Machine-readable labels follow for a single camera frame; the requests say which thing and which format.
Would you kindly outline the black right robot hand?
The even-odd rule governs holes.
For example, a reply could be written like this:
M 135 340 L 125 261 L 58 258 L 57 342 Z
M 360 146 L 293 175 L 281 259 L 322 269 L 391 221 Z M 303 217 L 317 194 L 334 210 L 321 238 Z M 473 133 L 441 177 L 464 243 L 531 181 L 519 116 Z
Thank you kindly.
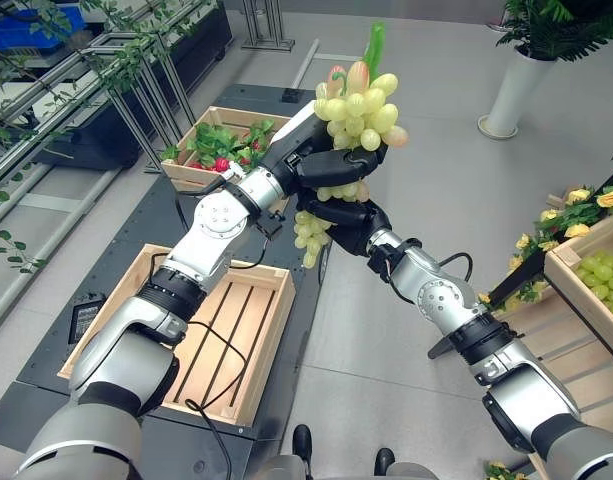
M 301 196 L 297 208 L 330 222 L 328 235 L 347 253 L 368 256 L 369 240 L 380 230 L 391 230 L 387 214 L 372 200 L 346 202 L 331 199 L 322 202 L 315 195 Z

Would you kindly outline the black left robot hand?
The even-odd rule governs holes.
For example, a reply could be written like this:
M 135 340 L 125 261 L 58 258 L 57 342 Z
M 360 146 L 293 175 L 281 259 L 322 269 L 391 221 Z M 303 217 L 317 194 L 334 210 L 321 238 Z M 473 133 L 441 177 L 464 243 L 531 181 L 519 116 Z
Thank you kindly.
M 335 150 L 327 124 L 314 113 L 314 101 L 303 106 L 273 136 L 260 161 L 283 192 L 339 186 L 361 180 L 380 166 L 388 151 L 381 143 L 374 151 L 359 146 Z

